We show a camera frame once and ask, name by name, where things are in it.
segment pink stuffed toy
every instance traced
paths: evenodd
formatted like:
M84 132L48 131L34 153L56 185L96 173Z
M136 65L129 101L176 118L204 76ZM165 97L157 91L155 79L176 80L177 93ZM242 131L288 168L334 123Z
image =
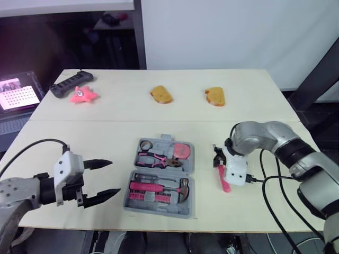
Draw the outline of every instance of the pink stuffed toy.
M84 86L79 88L78 86L75 87L75 93L70 99L71 102L90 102L97 98L97 94L90 90L89 86Z

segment gray plastic case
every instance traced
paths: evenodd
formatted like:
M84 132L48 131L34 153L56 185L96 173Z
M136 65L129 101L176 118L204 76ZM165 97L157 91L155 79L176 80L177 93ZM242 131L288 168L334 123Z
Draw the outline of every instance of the gray plastic case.
M190 147L190 155L187 159L179 159L182 163L180 167L169 167L167 166L165 169L161 168L147 168L136 166L136 162L142 161L145 163L154 163L156 159L153 157L139 157L138 153L142 152L140 148L141 142L144 140L148 140L152 143L153 147L149 149L147 152L156 153L159 155L165 155L168 158L173 158L174 153L174 144L181 143L187 144ZM187 142L174 141L171 135L162 134L161 139L140 139L138 143L138 148L136 152L136 158L134 160L134 166L137 170L133 170L131 172L128 189L125 194L123 207L126 210L134 211L134 212L142 212L142 213L151 213L151 214L160 214L164 216L172 216L178 218L189 218L192 215L193 208L193 191L194 191L194 182L191 177L188 176L189 173L194 170L194 146ZM180 187L180 179L187 178L189 180L189 194L188 198L182 203L178 203L179 193L176 191L166 191L166 193L171 195L171 203L161 203L154 201L155 193L154 192L145 192L144 200L130 199L130 183L136 180L136 174L145 174L154 177L167 178L168 180L159 179L159 180L143 180L143 183L154 183L160 184L170 188L179 188Z

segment pink tape measure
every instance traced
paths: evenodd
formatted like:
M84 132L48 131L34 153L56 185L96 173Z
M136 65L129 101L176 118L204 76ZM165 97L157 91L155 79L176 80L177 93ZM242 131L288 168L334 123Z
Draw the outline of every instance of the pink tape measure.
M174 153L173 157L177 159L187 159L191 154L191 149L188 144L174 144Z

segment wire cutters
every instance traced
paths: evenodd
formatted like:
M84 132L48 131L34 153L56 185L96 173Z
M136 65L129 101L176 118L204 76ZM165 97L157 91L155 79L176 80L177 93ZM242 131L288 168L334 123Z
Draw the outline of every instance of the wire cutters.
M158 155L153 152L139 152L139 156L150 156L160 160L160 162L155 162L153 164L146 164L142 161L137 161L136 165L141 167L148 167L148 168L166 168L167 166L170 167L179 167L181 166L181 162L176 159L168 159L165 155Z

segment hammer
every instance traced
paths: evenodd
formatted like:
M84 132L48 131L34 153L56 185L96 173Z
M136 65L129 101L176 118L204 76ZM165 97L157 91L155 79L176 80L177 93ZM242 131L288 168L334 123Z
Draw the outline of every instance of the hammer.
M148 183L138 183L131 182L129 188L134 191L144 191L144 192L163 192L163 191L175 191L179 193L179 202L184 202L189 195L189 180L187 178L181 178L180 180L180 188L169 188L164 187L160 184L148 184Z

